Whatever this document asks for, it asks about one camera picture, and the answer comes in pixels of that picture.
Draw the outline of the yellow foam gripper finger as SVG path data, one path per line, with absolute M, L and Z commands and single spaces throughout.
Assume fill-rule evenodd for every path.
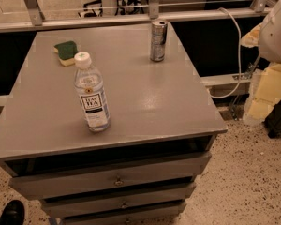
M 271 63 L 252 75 L 249 98 L 244 105 L 243 121 L 256 126 L 263 122 L 281 100 L 281 64 Z
M 241 38 L 241 45 L 246 48 L 258 47 L 261 24 L 256 25 Z

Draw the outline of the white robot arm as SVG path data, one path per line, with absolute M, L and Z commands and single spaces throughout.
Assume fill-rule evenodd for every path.
M 256 126 L 281 101 L 281 0 L 261 24 L 242 37 L 241 44 L 248 48 L 257 47 L 259 56 L 270 62 L 263 71 L 253 72 L 249 97 L 244 105 L 244 123 Z

